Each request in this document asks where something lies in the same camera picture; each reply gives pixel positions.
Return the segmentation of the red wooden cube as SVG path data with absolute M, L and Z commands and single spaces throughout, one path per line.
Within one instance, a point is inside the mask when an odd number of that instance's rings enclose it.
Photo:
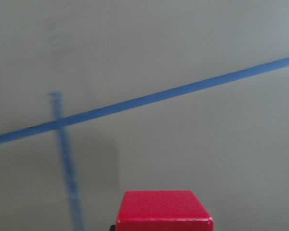
M 192 191 L 127 191 L 114 231 L 213 231 L 214 220 Z

